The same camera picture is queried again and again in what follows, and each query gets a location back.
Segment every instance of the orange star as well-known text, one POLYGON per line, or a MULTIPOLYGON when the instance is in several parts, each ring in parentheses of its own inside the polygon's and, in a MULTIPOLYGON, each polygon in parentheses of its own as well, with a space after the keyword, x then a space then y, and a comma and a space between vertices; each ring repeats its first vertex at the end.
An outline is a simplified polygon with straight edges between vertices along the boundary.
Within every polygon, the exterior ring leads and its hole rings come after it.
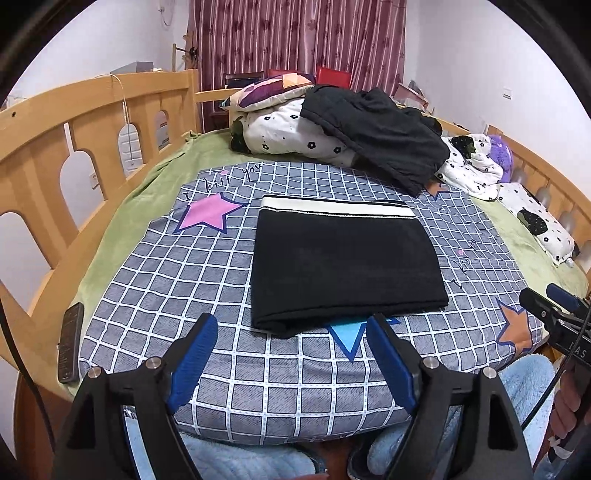
POLYGON ((435 180, 429 180, 429 182, 425 185, 425 189, 435 200, 437 200, 439 193, 449 192, 449 187, 447 185, 435 180))
POLYGON ((499 304, 506 324, 496 338, 496 341, 500 345, 513 345, 515 348, 513 359, 517 359, 524 351, 531 350, 534 344, 531 336, 530 322, 527 318, 527 310, 514 310, 499 300, 497 300, 497 303, 499 304))

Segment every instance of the gray plaid bed sheet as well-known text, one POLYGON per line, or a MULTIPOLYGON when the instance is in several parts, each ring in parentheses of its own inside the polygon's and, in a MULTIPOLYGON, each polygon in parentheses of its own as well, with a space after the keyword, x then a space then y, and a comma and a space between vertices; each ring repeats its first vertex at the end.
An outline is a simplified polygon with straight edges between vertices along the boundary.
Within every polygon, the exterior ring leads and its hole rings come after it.
MULTIPOLYGON (((392 328, 447 367, 500 368, 515 348, 499 302, 518 307, 526 287, 490 220, 456 189, 410 197, 364 172, 313 163, 252 162, 213 168, 183 185, 169 215, 152 221, 96 309, 80 348, 81 374, 136 368, 162 355, 202 312, 217 317, 216 347, 179 428, 206 438, 267 445, 343 437, 403 421, 365 340, 365 324, 273 338, 251 326, 250 273, 261 198, 273 192, 342 200, 400 200, 429 234, 449 306, 403 316, 392 328), (195 226, 173 233, 189 202, 223 192, 248 205, 227 215, 227 233, 195 226)), ((532 345, 541 324, 529 316, 532 345)))

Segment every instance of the green blanket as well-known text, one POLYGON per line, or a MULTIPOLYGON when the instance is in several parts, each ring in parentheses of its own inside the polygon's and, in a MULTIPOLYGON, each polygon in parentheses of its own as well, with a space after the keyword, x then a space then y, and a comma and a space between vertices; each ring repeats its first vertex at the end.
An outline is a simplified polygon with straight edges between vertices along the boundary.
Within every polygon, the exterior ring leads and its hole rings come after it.
MULTIPOLYGON (((260 158, 231 151, 229 142, 228 130, 188 138, 183 148, 156 165, 123 201, 105 231, 73 302, 81 301, 85 305, 83 334, 107 286, 144 236, 150 221, 169 213, 181 185, 194 180, 205 168, 260 158)), ((297 155, 274 155, 272 159, 302 161, 297 155)), ((545 294, 546 285, 554 282, 578 296, 586 294, 587 279, 577 266, 555 267, 534 237, 499 202, 473 200, 495 225, 531 288, 545 294)))

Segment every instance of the red curtain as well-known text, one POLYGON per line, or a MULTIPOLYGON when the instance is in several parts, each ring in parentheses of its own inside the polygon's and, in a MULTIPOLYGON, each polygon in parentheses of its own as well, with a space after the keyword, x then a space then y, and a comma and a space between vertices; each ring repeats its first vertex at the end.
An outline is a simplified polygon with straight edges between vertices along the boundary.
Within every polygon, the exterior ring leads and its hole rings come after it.
POLYGON ((352 74, 353 90, 392 94, 404 69, 406 0, 191 0, 187 49, 203 90, 225 73, 317 66, 352 74))

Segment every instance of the black towel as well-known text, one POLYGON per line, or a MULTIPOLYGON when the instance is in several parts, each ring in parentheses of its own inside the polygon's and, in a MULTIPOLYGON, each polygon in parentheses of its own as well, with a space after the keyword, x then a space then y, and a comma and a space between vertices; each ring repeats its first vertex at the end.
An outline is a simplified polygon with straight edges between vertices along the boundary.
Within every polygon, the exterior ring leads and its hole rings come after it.
POLYGON ((251 275, 255 328, 289 338, 333 317, 447 303, 433 245, 405 203, 263 197, 251 275))

